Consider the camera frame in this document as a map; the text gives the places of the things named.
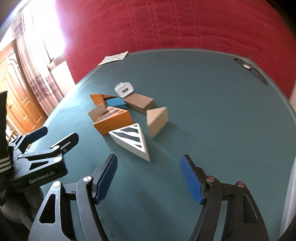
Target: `table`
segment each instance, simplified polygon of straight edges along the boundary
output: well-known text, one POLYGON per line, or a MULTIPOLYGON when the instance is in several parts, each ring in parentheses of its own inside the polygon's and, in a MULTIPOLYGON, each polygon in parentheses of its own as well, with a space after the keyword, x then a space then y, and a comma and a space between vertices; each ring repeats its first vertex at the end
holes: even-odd
MULTIPOLYGON (((295 112, 259 67, 267 86, 234 57, 198 49, 131 53, 96 67, 49 116, 49 133, 36 150, 47 149, 71 132, 80 138, 65 155, 69 173, 60 179, 64 184, 91 174, 110 153, 118 156, 117 172, 98 206, 104 227, 114 235, 110 240, 189 239, 201 206, 192 199, 181 173, 183 154, 221 182, 246 183, 270 240, 277 240, 296 155, 295 112), (87 115, 94 107, 89 94, 112 95, 119 82, 131 82, 135 92, 168 108, 169 122, 154 139, 149 137, 146 115, 129 109, 143 130, 151 163, 110 136, 101 136, 87 115)), ((43 186, 45 193, 50 185, 43 186)), ((223 202, 214 240, 221 238, 225 212, 223 202)))

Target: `paper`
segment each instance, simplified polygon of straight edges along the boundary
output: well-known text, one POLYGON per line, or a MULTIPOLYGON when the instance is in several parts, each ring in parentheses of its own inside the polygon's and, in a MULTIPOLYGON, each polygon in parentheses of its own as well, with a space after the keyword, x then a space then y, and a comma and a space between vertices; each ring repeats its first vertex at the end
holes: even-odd
POLYGON ((116 61, 116 60, 123 60, 127 53, 128 53, 128 51, 126 51, 124 53, 117 54, 117 55, 106 56, 103 59, 103 61, 98 64, 98 66, 100 66, 102 64, 106 64, 106 63, 112 62, 112 61, 116 61))

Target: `curtain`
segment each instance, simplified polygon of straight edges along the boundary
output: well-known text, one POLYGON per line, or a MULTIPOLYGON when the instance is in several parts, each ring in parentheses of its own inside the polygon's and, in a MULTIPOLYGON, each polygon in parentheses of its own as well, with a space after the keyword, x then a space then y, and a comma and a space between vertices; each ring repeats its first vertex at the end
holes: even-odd
POLYGON ((39 104, 50 115, 64 97, 48 70, 34 29, 30 4, 16 19, 17 50, 25 77, 39 104))

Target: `white triangular block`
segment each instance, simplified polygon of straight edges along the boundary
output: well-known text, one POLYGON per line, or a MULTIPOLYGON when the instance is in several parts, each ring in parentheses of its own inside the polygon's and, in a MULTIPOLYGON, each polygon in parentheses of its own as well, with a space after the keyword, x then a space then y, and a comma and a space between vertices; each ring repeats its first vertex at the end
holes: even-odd
POLYGON ((118 145, 150 161, 145 138, 138 123, 109 131, 109 134, 118 145))

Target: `wooden door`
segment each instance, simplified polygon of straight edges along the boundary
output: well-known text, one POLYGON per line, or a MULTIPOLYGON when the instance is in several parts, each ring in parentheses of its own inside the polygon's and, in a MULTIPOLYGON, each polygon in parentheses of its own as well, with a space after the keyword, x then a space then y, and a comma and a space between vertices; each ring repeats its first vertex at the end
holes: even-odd
POLYGON ((3 90, 7 90, 7 115, 22 134, 43 126, 47 115, 25 79, 15 40, 0 52, 0 91, 3 90))

